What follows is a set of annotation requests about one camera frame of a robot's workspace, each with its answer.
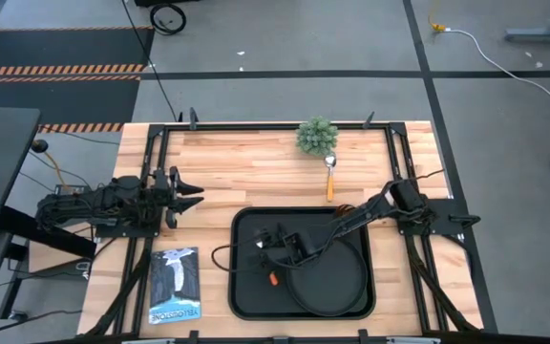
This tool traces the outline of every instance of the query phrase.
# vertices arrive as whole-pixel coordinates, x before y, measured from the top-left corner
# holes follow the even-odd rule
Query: white cable
[[[471,35],[470,33],[468,32],[465,32],[465,31],[462,31],[462,30],[454,30],[454,29],[445,29],[444,32],[454,32],[454,33],[461,33],[461,34],[464,34],[464,35],[467,35],[469,37],[471,37],[473,39],[473,41],[475,41],[475,45],[476,45],[476,49],[478,50],[478,52],[481,54],[481,56],[483,56],[483,58],[485,58],[485,60],[491,64],[493,64],[494,66],[496,66],[498,69],[500,69],[501,71],[503,71],[504,73],[506,73],[507,75],[509,75],[510,77],[512,77],[513,79],[516,79],[516,80],[519,80],[519,81],[523,81],[523,82],[527,82],[531,85],[534,85],[538,88],[540,88],[541,90],[544,91],[544,93],[546,93],[547,95],[550,96],[550,92],[549,90],[547,90],[544,86],[538,84],[537,82],[534,82],[532,80],[528,80],[528,79],[525,79],[525,78],[522,78],[522,77],[518,77],[512,73],[510,73],[509,71],[505,70],[504,68],[500,67],[500,65],[498,65],[496,62],[494,62],[491,58],[487,57],[485,55],[485,53],[481,50],[481,47],[478,46],[478,42],[476,41],[476,38]]]

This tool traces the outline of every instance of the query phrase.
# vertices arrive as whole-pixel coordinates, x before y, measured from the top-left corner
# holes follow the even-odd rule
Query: book cover
[[[150,324],[201,317],[197,247],[152,253],[150,271]]]

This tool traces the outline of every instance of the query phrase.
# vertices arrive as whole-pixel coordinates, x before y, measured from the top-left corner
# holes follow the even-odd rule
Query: black rubber mat
[[[138,29],[150,50],[154,30]],[[0,66],[145,65],[133,29],[0,31]]]
[[[42,124],[129,122],[139,87],[136,76],[126,75],[0,80],[6,80],[0,81],[0,107],[40,109]],[[89,130],[88,125],[76,125],[72,131],[115,131],[117,127],[91,125]]]

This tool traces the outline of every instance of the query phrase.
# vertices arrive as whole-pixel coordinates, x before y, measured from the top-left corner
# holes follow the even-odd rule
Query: wire
[[[171,101],[169,101],[169,97],[167,96],[167,93],[164,92],[164,88],[162,87],[162,82],[160,82],[160,76],[159,76],[159,72],[157,72],[157,67],[152,62],[152,59],[150,59],[150,53],[148,53],[148,50],[145,48],[145,46],[143,45],[143,42],[141,41],[138,28],[135,26],[135,23],[133,22],[133,18],[131,18],[131,13],[129,13],[129,8],[126,6],[126,3],[124,2],[124,0],[120,0],[120,2],[122,3],[122,6],[124,7],[124,11],[126,12],[126,16],[129,18],[129,22],[133,27],[133,32],[135,32],[135,36],[137,37],[137,42],[139,42],[139,45],[141,46],[143,55],[145,55],[148,62],[150,63],[150,67],[152,67],[152,72],[154,72],[154,76],[156,77],[157,82],[159,83],[160,91],[162,92],[162,95],[164,96],[164,99],[167,102],[167,105],[169,106],[169,110],[171,110],[171,115],[173,116],[173,120],[177,121],[178,117],[176,116],[176,112],[173,110],[173,105],[171,105]]]
[[[108,247],[109,245],[111,245],[117,238],[112,238],[112,240],[110,240],[107,244],[103,245],[103,247],[98,250],[96,253],[95,253],[95,257],[93,257],[93,263],[95,262],[96,260],[96,256],[99,255],[99,253],[103,252],[103,250]]]
[[[432,2],[432,6],[430,7],[430,12],[428,13],[428,23],[430,23],[430,26],[437,32],[442,32],[444,31],[446,28],[444,25],[440,25],[440,24],[435,24],[433,23],[432,21],[432,18],[434,16],[434,12],[436,11],[436,9],[438,9],[438,5],[439,4],[439,1],[438,0],[434,0]]]
[[[67,185],[67,183],[65,183],[65,181],[63,180],[63,176],[61,176],[61,169],[58,167],[58,163],[56,163],[56,161],[54,160],[53,156],[50,155],[50,153],[48,152],[44,152],[44,155],[46,156],[46,158],[48,158],[54,165],[54,171],[56,171],[56,176],[58,177],[58,179],[61,181],[61,183],[63,184],[63,187],[66,188],[66,189],[69,189],[69,186]]]
[[[461,33],[461,34],[464,34],[464,35],[467,35],[469,37],[471,37],[473,39],[473,41],[475,42],[475,45],[476,45],[476,49],[478,50],[478,52],[481,54],[481,56],[483,56],[483,58],[493,64],[494,66],[496,66],[498,69],[500,69],[501,71],[503,71],[505,74],[507,74],[508,76],[512,77],[513,79],[515,80],[518,80],[518,81],[522,81],[522,82],[526,82],[526,83],[529,83],[530,85],[534,85],[538,88],[540,88],[541,90],[543,90],[544,93],[546,93],[547,95],[550,96],[550,91],[547,90],[544,86],[538,84],[537,82],[534,82],[532,80],[528,80],[526,78],[523,78],[523,77],[518,77],[514,74],[512,74],[511,72],[505,70],[504,68],[502,68],[500,65],[498,65],[496,62],[494,62],[494,60],[492,60],[491,58],[487,57],[487,55],[485,55],[485,53],[481,50],[481,47],[478,45],[478,42],[476,41],[476,38],[471,35],[470,33],[468,32],[465,32],[463,30],[454,30],[454,29],[450,29],[450,28],[446,28],[444,31],[442,32],[452,32],[452,33]]]
[[[44,313],[44,314],[41,314],[41,315],[30,317],[27,320],[22,321],[22,322],[17,322],[17,323],[14,323],[14,324],[9,324],[9,325],[6,325],[6,326],[2,326],[2,327],[0,327],[0,331],[4,331],[4,330],[7,330],[7,329],[11,329],[13,327],[16,327],[16,326],[24,325],[24,324],[27,324],[28,322],[39,320],[39,319],[45,318],[46,316],[49,316],[49,315],[54,315],[54,314],[78,314],[78,313],[81,313],[81,312],[82,312],[82,310],[79,310],[79,311],[53,311],[53,312],[47,312],[47,313]]]
[[[431,176],[435,175],[435,174],[439,174],[439,173],[443,173],[445,172],[445,169],[439,169],[438,171],[434,171],[434,172],[430,172],[428,173],[427,175],[424,175],[424,176],[419,176],[419,177],[415,177],[415,178],[410,178],[410,180],[420,180],[420,179],[423,179],[423,178],[430,178]]]
[[[45,188],[46,190],[48,190],[48,191],[54,193],[54,189],[51,189],[51,188],[47,187],[46,185],[44,185],[42,182],[38,181],[37,179],[35,179],[35,178],[31,177],[31,176],[28,176],[28,175],[26,175],[26,174],[24,174],[24,173],[22,173],[22,172],[18,172],[18,174],[21,175],[21,176],[23,176],[23,177],[25,177],[25,178],[28,178],[28,179],[34,181],[35,183],[38,183],[40,186],[42,186],[42,187]]]
[[[39,158],[37,158],[37,159],[40,160],[40,161],[42,161],[42,162],[43,162],[44,164],[46,164],[48,167],[53,168],[54,171],[56,171],[56,176],[58,176],[58,179],[59,179],[59,180],[61,181],[61,183],[63,184],[63,187],[64,187],[64,188],[69,188],[69,186],[68,186],[68,185],[65,183],[65,181],[63,180],[63,176],[61,176],[61,172],[62,172],[63,170],[61,170],[61,169],[58,167],[58,163],[56,163],[56,161],[54,160],[53,156],[51,156],[50,153],[48,153],[48,152],[44,152],[44,155],[46,155],[46,157],[53,163],[54,167],[51,167],[50,165],[48,165],[47,163],[45,163],[44,161],[42,161],[42,160],[39,159]],[[75,174],[73,174],[73,173],[70,173],[70,172],[66,172],[66,173],[67,173],[67,174],[70,174],[70,175],[72,175],[72,176],[78,177],[80,180],[82,180],[83,182],[86,183],[86,181],[84,181],[83,178],[81,178],[81,177],[79,177],[79,176],[77,176],[77,175],[75,175]],[[40,185],[46,187],[48,190],[50,190],[52,193],[54,193],[54,190],[48,188],[48,187],[47,187],[46,185],[44,185],[43,183],[38,182],[37,180],[35,180],[35,179],[33,179],[33,178],[27,176],[27,175],[24,174],[24,173],[23,173],[22,175],[25,176],[25,177],[27,177],[27,178],[29,178],[29,179],[31,179],[32,181],[34,181],[34,182],[36,182],[36,183],[39,183]]]
[[[104,140],[93,140],[93,139],[82,138],[82,137],[79,136],[79,135],[72,134],[72,133],[62,132],[62,131],[59,131],[59,130],[57,130],[57,129],[52,129],[52,128],[50,128],[50,127],[45,127],[45,128],[44,128],[44,131],[45,131],[46,133],[51,132],[51,131],[54,131],[54,132],[59,133],[59,134],[68,135],[68,136],[71,136],[71,137],[74,137],[74,138],[78,138],[78,139],[81,139],[81,140],[86,140],[86,141],[94,142],[94,143],[105,143],[105,144],[112,144],[112,145],[120,146],[120,143],[111,142],[111,141],[104,141]]]
[[[48,167],[50,167],[51,169],[55,170],[54,167],[50,166],[47,162],[41,160],[41,159],[40,159],[38,156],[36,156],[33,152],[29,152],[29,154],[31,154],[34,158],[36,158],[36,159],[38,159],[39,161],[41,161],[41,162],[42,162],[43,164],[45,164],[46,166],[48,166]],[[62,168],[59,168],[58,170],[61,171],[62,173],[66,173],[66,174],[68,174],[68,175],[70,175],[70,176],[74,176],[74,177],[80,179],[81,181],[83,181],[83,182],[86,184],[86,186],[88,186],[89,190],[92,190],[91,186],[88,184],[88,182],[86,182],[86,180],[85,180],[84,178],[82,178],[82,177],[80,177],[80,176],[78,176],[78,175],[76,175],[75,173],[72,173],[72,172],[70,172],[70,171],[66,171],[66,170],[64,170],[64,169],[62,169]]]
[[[216,252],[218,252],[221,249],[225,249],[225,248],[233,248],[233,247],[245,245],[245,244],[254,242],[258,238],[260,238],[260,235],[255,235],[252,238],[247,239],[247,240],[242,241],[242,242],[237,243],[237,244],[232,244],[232,245],[229,244],[229,245],[222,245],[220,247],[216,247],[216,248],[214,248],[214,250],[211,251],[211,261],[214,263],[214,265],[216,267],[218,267],[218,269],[224,270],[224,271],[229,272],[229,273],[254,271],[254,270],[256,270],[256,268],[259,268],[261,266],[261,264],[258,264],[254,267],[246,268],[246,269],[229,269],[229,268],[225,268],[222,265],[220,265],[220,263],[218,263],[218,261],[216,261]]]
[[[164,23],[162,20],[158,19],[157,22],[157,12],[167,8],[173,10],[181,17],[181,24],[175,29],[167,28],[167,25],[173,23],[173,20],[169,20],[168,23]],[[152,23],[152,26],[154,27],[156,32],[162,35],[173,35],[181,32],[183,28],[186,27],[186,14],[179,7],[173,4],[157,4],[150,11],[150,22]]]
[[[56,277],[56,276],[60,276],[60,275],[78,276],[78,277],[81,277],[81,276],[82,276],[81,274],[73,274],[73,273],[68,273],[68,272],[58,272],[58,273],[55,273],[55,274],[52,274],[52,275],[48,275],[48,276],[33,274],[33,275],[30,276],[30,277],[23,278],[23,281],[24,281],[24,280],[28,280],[28,279],[33,279],[33,278],[51,278],[51,277]],[[9,282],[5,282],[5,283],[0,283],[0,287],[6,286],[6,285],[12,284],[12,283],[14,283],[14,281],[9,281]]]
[[[86,229],[91,229],[91,228],[92,228],[92,226],[87,226],[87,227],[84,227],[84,228],[82,228],[82,229],[78,229],[77,231],[73,231],[72,234],[81,233],[81,232],[83,232],[84,230],[86,230]]]

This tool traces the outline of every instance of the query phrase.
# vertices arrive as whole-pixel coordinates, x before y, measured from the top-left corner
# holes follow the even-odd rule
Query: metal spoon
[[[328,186],[326,199],[328,200],[328,202],[332,202],[332,197],[334,196],[334,180],[332,178],[332,174],[334,172],[334,166],[336,166],[336,154],[334,154],[334,152],[328,153],[324,157],[324,164],[328,168]]]

